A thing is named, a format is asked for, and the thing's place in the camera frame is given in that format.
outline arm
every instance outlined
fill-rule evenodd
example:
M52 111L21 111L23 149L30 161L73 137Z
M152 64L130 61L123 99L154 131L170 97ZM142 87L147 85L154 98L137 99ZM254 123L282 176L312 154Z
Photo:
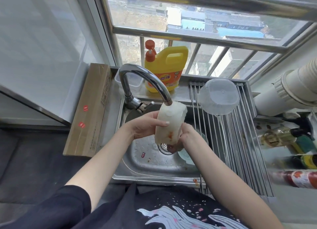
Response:
M284 228L267 204L216 156L191 125L183 123L182 131L180 142L224 207L253 229Z
M92 211L96 208L131 142L134 139L153 135L156 126L168 126L168 122L157 120L157 115L158 111L154 111L125 123L112 139L66 183L66 185L79 186L89 194Z

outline cardboard box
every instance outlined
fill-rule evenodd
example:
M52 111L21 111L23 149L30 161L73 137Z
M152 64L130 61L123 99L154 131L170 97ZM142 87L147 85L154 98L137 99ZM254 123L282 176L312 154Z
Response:
M96 154L111 77L108 65L90 65L63 155Z

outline dish drying rack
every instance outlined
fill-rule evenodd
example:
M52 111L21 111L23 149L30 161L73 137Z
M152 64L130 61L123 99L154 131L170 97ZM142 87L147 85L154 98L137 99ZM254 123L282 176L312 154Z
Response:
M274 197L272 185L265 166L260 143L253 123L252 103L249 103L247 83L235 82L240 96L239 105L228 115L211 115L197 102L197 94L205 83L190 82L190 96L193 107L195 130L210 136L208 145L215 154L232 169L245 183L263 199ZM220 131L216 136L213 131ZM200 190L210 194L204 179L200 175Z

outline hand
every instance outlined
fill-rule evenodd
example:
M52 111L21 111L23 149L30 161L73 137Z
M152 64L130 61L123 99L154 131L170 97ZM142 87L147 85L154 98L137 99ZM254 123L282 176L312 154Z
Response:
M157 126L167 127L170 124L169 122L158 120L158 112L159 111L146 113L145 115L125 123L124 126L131 130L134 139L154 135Z
M191 135L193 135L196 132L192 125L188 123L182 123L181 130L182 133L178 142L175 145L167 145L167 150L172 154L184 149L185 140L187 140Z

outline faucet handle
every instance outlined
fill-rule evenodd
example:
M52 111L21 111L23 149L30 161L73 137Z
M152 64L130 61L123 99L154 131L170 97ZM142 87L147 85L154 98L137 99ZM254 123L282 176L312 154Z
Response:
M154 102L153 102L153 101L152 101L151 103L149 103L149 104L142 103L142 104L140 105L140 107L138 108L138 111L139 111L140 113L143 113L143 112L146 111L148 108L150 108L152 105L154 105Z

